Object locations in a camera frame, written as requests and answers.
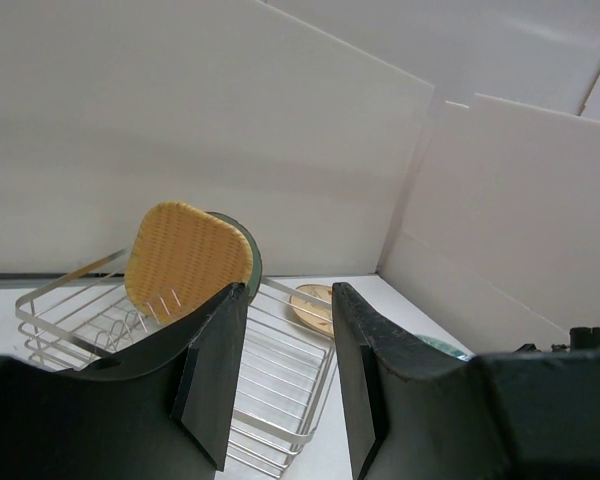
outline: metal wire rack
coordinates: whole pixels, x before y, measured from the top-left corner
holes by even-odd
[[[18,330],[27,337],[31,362],[48,370],[81,369],[162,328],[126,297],[120,274],[127,260],[128,251],[120,250],[16,301]],[[330,308],[263,278],[249,307],[227,453],[273,478],[280,478],[312,439],[336,369],[333,339],[295,321],[292,295]],[[178,292],[167,289],[156,292],[147,306],[156,311],[174,304],[185,308]]]

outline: white table surface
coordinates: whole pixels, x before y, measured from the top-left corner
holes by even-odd
[[[295,277],[277,278],[288,286],[303,283],[331,284],[345,281],[351,283],[381,314],[414,334],[438,338],[464,351],[464,345],[449,335],[433,320],[418,310],[411,302],[395,291],[377,275],[353,277]],[[0,354],[25,359],[24,337],[17,331],[14,302],[27,289],[0,290]],[[265,480],[269,477],[244,467],[231,459],[227,460],[224,472],[216,475],[217,480]],[[349,449],[342,410],[339,377],[336,373],[325,410],[313,440],[285,473],[284,480],[349,480]]]

